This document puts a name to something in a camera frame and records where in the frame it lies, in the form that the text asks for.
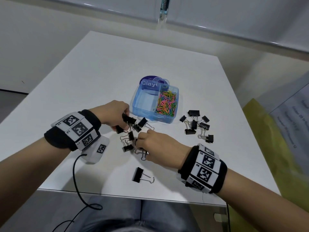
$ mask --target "white table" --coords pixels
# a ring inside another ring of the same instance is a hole
[[[146,75],[166,78],[180,91],[175,120],[172,124],[153,122],[157,132],[188,146],[202,142],[232,170],[279,193],[217,57],[97,32],[89,32],[0,124],[0,160],[41,138],[52,122],[67,113],[114,99],[132,104],[139,81]],[[185,124],[179,118],[190,109],[210,119],[207,133],[214,135],[213,144],[197,135],[185,135]],[[102,126],[100,131],[110,138],[110,144],[98,163],[78,160],[75,171],[81,192],[225,205],[216,195],[202,197],[201,192],[184,187],[173,170],[124,153],[121,134],[110,127]],[[79,150],[70,153],[40,188],[75,191],[72,166],[79,154]],[[154,176],[155,183],[133,182],[136,167]]]

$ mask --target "hand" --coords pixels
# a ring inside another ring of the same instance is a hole
[[[114,131],[116,131],[116,125],[124,130],[129,128],[122,119],[123,112],[126,115],[130,114],[129,104],[125,102],[113,100],[105,105],[89,109],[89,111],[94,113],[102,124],[109,125]]]
[[[136,147],[148,151],[146,160],[175,169],[181,169],[191,150],[191,147],[179,143],[167,134],[151,129],[147,133],[139,133]]]

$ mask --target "wristband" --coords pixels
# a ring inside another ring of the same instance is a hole
[[[178,172],[185,180],[187,187],[194,187],[204,193],[212,194],[221,190],[227,166],[220,160],[217,153],[199,144],[191,149]]]
[[[70,113],[51,124],[44,137],[52,146],[83,150],[97,140],[101,134],[100,120],[89,110]]]

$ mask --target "blue plastic box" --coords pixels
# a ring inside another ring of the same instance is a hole
[[[176,93],[177,104],[174,112],[175,115],[173,117],[155,112],[160,92],[168,90],[172,91],[172,93]],[[132,113],[136,116],[145,117],[146,119],[149,120],[157,120],[164,123],[172,123],[177,114],[178,99],[179,99],[179,89],[177,87],[144,79],[141,81],[137,89],[133,101]]]

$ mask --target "forearm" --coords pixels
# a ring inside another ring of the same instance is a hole
[[[69,149],[58,149],[41,138],[0,162],[0,226],[69,153]]]
[[[309,226],[309,213],[230,169],[217,195],[257,229],[306,231]]]

